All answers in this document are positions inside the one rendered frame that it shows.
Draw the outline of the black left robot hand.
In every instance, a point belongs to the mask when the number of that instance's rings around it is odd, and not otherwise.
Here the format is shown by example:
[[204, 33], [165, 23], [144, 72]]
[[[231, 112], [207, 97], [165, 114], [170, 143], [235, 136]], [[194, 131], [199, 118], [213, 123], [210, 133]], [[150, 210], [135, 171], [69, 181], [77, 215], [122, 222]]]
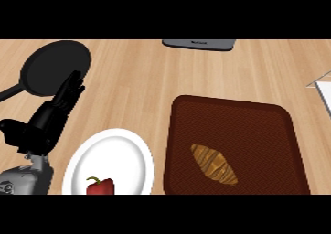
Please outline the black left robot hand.
[[70, 110], [85, 90], [80, 72], [73, 71], [54, 97], [36, 109], [27, 123], [11, 119], [0, 121], [5, 144], [17, 147], [21, 154], [45, 155], [54, 149]]

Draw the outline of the brown tray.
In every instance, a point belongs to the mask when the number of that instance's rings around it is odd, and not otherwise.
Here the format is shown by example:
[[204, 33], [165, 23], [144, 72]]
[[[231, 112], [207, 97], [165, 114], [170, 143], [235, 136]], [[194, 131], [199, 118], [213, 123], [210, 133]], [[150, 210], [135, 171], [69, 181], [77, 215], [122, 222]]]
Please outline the brown tray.
[[[201, 173], [190, 147], [227, 159], [237, 183]], [[290, 116], [272, 104], [178, 96], [170, 105], [163, 191], [169, 195], [306, 195], [306, 175]]]

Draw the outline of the black frying pan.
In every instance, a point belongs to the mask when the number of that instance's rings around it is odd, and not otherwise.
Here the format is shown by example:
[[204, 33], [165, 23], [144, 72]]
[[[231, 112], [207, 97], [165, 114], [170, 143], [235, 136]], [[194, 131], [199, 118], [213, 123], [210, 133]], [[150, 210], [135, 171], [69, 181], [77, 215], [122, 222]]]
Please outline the black frying pan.
[[23, 90], [39, 97], [52, 96], [74, 70], [85, 76], [89, 62], [89, 51], [77, 41], [58, 40], [43, 45], [23, 63], [18, 83], [0, 92], [0, 102]]

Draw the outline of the white plate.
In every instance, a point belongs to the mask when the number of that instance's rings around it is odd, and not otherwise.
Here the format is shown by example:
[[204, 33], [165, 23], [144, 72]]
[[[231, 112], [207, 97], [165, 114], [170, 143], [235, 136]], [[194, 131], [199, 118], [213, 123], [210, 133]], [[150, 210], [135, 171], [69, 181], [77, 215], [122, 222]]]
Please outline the white plate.
[[63, 176], [61, 194], [83, 195], [88, 177], [110, 178], [116, 195], [148, 195], [153, 161], [141, 137], [125, 129], [95, 133], [76, 149]]

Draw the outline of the red bell pepper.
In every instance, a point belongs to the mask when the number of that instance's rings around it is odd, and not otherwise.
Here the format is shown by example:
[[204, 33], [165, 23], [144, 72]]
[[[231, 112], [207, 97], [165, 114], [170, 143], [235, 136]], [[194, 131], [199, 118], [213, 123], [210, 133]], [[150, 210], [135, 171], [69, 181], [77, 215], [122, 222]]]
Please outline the red bell pepper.
[[94, 183], [86, 186], [88, 195], [114, 194], [114, 184], [110, 178], [100, 180], [95, 176], [91, 176], [86, 178], [86, 180], [94, 180]]

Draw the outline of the brown croissant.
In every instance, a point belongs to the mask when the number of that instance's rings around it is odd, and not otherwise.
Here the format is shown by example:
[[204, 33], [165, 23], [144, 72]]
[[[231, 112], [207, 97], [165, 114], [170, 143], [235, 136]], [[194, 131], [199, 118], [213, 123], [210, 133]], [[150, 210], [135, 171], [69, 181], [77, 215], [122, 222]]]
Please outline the brown croissant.
[[201, 174], [219, 184], [235, 186], [237, 176], [222, 154], [200, 144], [193, 144], [190, 151]]

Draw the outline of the dark grey appliance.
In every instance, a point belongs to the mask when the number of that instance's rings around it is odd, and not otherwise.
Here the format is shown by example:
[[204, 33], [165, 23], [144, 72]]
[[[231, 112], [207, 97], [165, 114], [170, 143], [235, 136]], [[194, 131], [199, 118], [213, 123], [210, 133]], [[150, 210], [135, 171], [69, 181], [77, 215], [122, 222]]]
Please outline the dark grey appliance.
[[234, 39], [163, 39], [162, 44], [172, 48], [231, 51]]

